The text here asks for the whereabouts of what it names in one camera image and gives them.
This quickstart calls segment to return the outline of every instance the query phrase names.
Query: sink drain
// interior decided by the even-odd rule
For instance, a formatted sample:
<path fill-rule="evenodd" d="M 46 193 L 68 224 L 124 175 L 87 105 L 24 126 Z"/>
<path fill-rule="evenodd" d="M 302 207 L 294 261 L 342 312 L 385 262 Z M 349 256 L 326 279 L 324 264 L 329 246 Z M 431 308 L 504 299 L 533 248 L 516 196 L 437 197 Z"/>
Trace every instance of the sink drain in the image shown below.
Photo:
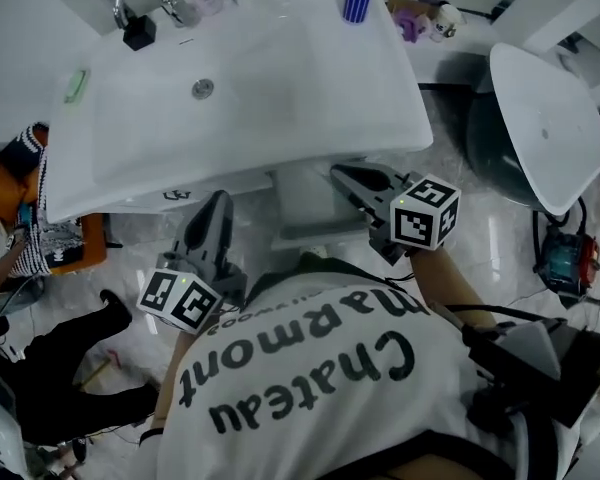
<path fill-rule="evenodd" d="M 213 82 L 208 78 L 203 78 L 202 80 L 198 80 L 195 84 L 193 84 L 193 89 L 191 89 L 191 94 L 197 100 L 204 100 L 211 96 L 213 92 Z"/>

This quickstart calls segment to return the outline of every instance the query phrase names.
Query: white tiled floor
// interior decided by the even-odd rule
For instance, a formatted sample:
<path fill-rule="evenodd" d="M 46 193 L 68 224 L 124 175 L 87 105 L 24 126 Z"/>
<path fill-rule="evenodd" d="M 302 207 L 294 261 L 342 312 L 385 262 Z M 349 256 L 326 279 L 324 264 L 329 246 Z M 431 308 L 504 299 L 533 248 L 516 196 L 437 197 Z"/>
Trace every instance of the white tiled floor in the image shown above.
<path fill-rule="evenodd" d="M 458 228 L 446 247 L 483 300 L 489 304 L 511 305 L 544 315 L 563 316 L 573 325 L 585 325 L 600 332 L 600 309 L 582 304 L 567 312 L 550 292 L 542 291 L 540 279 L 532 272 L 533 245 L 531 212 L 486 187 L 470 170 L 460 151 L 462 115 L 466 98 L 423 93 L 434 133 L 434 144 L 419 153 L 378 155 L 370 161 L 384 162 L 399 171 L 430 172 L 463 190 Z M 588 232 L 600 243 L 600 179 L 586 191 L 589 209 Z M 267 268 L 279 263 L 269 251 L 277 224 L 272 191 L 245 194 L 234 198 L 234 239 L 230 259 L 249 275 L 250 284 Z M 572 227 L 579 221 L 573 212 Z M 105 264 L 77 275 L 50 279 L 43 299 L 29 311 L 10 317 L 12 330 L 8 341 L 16 350 L 23 348 L 35 332 L 49 332 L 57 323 L 99 307 L 98 292 L 107 287 L 116 291 L 129 307 L 137 298 L 138 271 L 154 266 L 157 253 L 171 246 L 182 213 L 168 215 L 114 215 L 113 237 L 123 249 L 109 251 Z M 377 275 L 402 277 L 410 270 L 407 260 L 396 267 L 386 265 L 369 254 L 364 241 L 340 244 L 331 253 Z M 593 290 L 600 297 L 600 273 Z M 147 375 L 161 379 L 171 355 L 176 332 L 158 322 L 158 334 L 150 334 L 144 317 L 136 312 L 132 326 L 124 333 L 99 344 L 85 361 L 85 371 L 93 369 L 106 349 L 114 349 L 122 370 L 109 370 L 93 390 L 112 393 L 135 387 Z M 128 459 L 145 426 L 125 427 L 117 434 L 100 436 L 90 448 L 89 458 L 80 474 L 89 480 L 126 478 Z"/>

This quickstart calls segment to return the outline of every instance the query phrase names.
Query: green soap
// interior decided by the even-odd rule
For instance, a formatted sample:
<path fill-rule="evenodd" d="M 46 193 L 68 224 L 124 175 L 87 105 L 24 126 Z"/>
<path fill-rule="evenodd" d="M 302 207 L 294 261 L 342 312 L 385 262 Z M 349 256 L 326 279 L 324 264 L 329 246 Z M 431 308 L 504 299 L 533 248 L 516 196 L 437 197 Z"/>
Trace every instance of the green soap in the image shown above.
<path fill-rule="evenodd" d="M 64 93 L 65 103 L 79 103 L 84 93 L 84 89 L 87 85 L 87 79 L 89 78 L 89 70 L 81 69 L 76 71 L 69 80 L 67 91 Z"/>

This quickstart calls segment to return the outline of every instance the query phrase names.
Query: faucet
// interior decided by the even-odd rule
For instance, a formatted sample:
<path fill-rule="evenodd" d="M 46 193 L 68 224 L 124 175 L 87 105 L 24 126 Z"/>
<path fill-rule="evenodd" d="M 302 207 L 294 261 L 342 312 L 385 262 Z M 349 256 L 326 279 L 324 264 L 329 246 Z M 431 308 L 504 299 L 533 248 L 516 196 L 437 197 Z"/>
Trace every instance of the faucet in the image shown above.
<path fill-rule="evenodd" d="M 129 16 L 126 11 L 125 0 L 113 0 L 113 16 L 118 28 L 125 29 L 129 25 Z M 192 27 L 197 23 L 197 19 L 192 11 L 186 12 L 180 7 L 176 0 L 160 0 L 162 8 L 169 15 L 171 21 L 178 28 Z"/>

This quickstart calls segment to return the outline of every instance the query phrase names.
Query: white t-shirt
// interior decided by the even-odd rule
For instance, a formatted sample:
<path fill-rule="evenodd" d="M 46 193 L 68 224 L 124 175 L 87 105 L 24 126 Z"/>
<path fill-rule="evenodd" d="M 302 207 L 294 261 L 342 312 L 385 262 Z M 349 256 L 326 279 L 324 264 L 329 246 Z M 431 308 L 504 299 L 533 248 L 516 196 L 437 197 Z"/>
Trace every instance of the white t-shirt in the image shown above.
<path fill-rule="evenodd" d="M 469 463 L 515 469 L 513 442 L 467 419 L 481 387 L 460 332 L 410 295 L 299 275 L 198 338 L 164 432 L 142 441 L 130 478 L 316 479 L 437 438 L 469 443 Z"/>

